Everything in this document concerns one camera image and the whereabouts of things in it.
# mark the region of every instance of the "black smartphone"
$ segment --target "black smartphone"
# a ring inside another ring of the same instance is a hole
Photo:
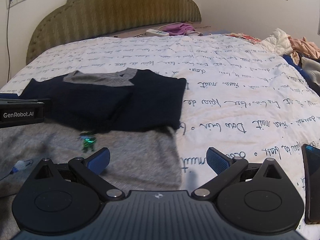
[[[306,224],[320,224],[320,149],[304,144],[302,156],[306,189]]]

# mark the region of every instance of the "wall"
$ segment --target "wall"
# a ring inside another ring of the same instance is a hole
[[[264,39],[275,28],[293,37],[306,36],[320,46],[317,35],[320,0],[194,0],[203,23]],[[11,77],[25,66],[27,48],[38,23],[66,0],[26,0],[10,9]],[[0,0],[0,87],[7,80],[6,5]]]
[[[320,47],[320,0],[194,0],[204,24],[264,39],[280,28]]]
[[[66,0],[26,0],[10,8],[9,51],[11,77],[26,65],[26,55],[31,35],[39,22]],[[7,82],[8,53],[6,45],[7,9],[5,0],[0,0],[0,87]]]

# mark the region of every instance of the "headboard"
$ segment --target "headboard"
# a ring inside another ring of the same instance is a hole
[[[201,21],[192,0],[67,0],[35,29],[26,63],[61,44],[145,25],[185,21]]]

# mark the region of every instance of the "purple cloth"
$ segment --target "purple cloth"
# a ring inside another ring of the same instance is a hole
[[[170,36],[176,36],[187,35],[187,31],[195,31],[195,29],[187,23],[176,23],[163,27],[162,31],[169,33]]]

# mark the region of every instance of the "white quilt with handwriting print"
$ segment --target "white quilt with handwriting print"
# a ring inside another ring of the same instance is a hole
[[[192,191],[216,176],[205,161],[208,147],[215,147],[253,163],[275,158],[305,199],[301,146],[319,147],[320,98],[282,57],[247,41],[210,35],[74,42],[44,52],[1,92],[20,94],[31,78],[127,67],[187,79],[177,130],[181,189]],[[298,231],[320,237],[319,226],[303,221]]]

